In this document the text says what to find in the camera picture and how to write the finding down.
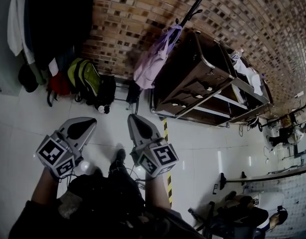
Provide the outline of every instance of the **black pole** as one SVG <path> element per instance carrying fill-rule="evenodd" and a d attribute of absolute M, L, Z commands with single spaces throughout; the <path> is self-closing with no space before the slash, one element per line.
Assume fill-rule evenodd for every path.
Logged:
<path fill-rule="evenodd" d="M 184 27 L 184 25 L 187 23 L 188 20 L 191 19 L 194 11 L 197 9 L 197 7 L 199 6 L 199 4 L 202 2 L 203 0 L 196 0 L 195 3 L 193 4 L 193 6 L 191 7 L 191 9 L 188 11 L 188 13 L 186 14 L 185 18 L 182 20 L 180 26 Z M 174 31 L 174 33 L 172 34 L 171 38 L 169 39 L 170 43 L 174 42 L 175 37 L 177 36 L 178 33 L 178 29 L 176 29 Z"/>
<path fill-rule="evenodd" d="M 185 18 L 182 20 L 180 26 L 184 27 L 184 25 L 187 23 L 188 20 L 190 20 L 190 17 L 192 16 L 192 14 L 194 13 L 194 11 L 197 9 L 197 7 L 199 6 L 199 4 L 202 2 L 203 0 L 196 0 L 195 3 L 193 4 L 193 6 L 191 7 L 191 9 L 188 11 L 188 13 L 186 14 Z"/>

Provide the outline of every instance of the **green backpack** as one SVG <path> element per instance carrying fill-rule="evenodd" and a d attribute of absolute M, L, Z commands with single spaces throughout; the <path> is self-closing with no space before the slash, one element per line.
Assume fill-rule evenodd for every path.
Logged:
<path fill-rule="evenodd" d="M 68 69 L 68 77 L 76 92 L 75 101 L 85 99 L 88 105 L 93 105 L 99 93 L 101 76 L 91 61 L 76 58 Z"/>

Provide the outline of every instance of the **cart wheel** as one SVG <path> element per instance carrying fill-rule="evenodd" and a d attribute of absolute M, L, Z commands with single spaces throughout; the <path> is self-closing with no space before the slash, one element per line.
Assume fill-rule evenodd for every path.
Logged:
<path fill-rule="evenodd" d="M 263 127 L 262 124 L 260 122 L 258 122 L 258 129 L 260 132 L 263 132 Z"/>

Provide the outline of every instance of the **bag on floor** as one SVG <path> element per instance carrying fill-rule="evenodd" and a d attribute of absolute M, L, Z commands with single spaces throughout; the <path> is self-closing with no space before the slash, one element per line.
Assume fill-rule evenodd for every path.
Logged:
<path fill-rule="evenodd" d="M 88 105 L 93 105 L 99 93 L 101 76 L 91 61 L 75 59 L 69 67 L 68 77 L 75 89 L 75 101 L 80 102 L 85 99 Z"/>
<path fill-rule="evenodd" d="M 111 103 L 114 101 L 117 85 L 114 76 L 101 75 L 101 85 L 94 107 L 100 112 L 108 114 Z"/>
<path fill-rule="evenodd" d="M 70 84 L 65 74 L 58 72 L 55 76 L 51 77 L 47 87 L 48 97 L 47 102 L 50 107 L 52 107 L 52 101 L 50 100 L 51 93 L 53 94 L 53 99 L 57 100 L 57 96 L 65 96 L 71 93 Z"/>
<path fill-rule="evenodd" d="M 69 67 L 68 77 L 76 92 L 75 101 L 85 99 L 100 113 L 109 113 L 116 89 L 114 76 L 99 75 L 89 60 L 77 58 Z"/>

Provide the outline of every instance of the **black shoe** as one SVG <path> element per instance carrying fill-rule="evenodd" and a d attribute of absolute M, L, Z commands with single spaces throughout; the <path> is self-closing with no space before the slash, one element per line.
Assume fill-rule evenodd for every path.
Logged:
<path fill-rule="evenodd" d="M 225 201 L 233 200 L 233 198 L 236 196 L 236 191 L 231 191 L 226 197 Z"/>
<path fill-rule="evenodd" d="M 124 149 L 119 149 L 118 152 L 117 152 L 117 157 L 116 157 L 116 161 L 120 161 L 122 163 L 124 163 L 124 160 L 126 158 L 126 153 L 125 153 L 125 150 Z"/>
<path fill-rule="evenodd" d="M 95 176 L 103 177 L 103 173 L 102 173 L 102 171 L 101 171 L 101 169 L 100 169 L 99 167 L 96 167 L 96 168 L 94 169 L 93 174 L 94 174 Z"/>

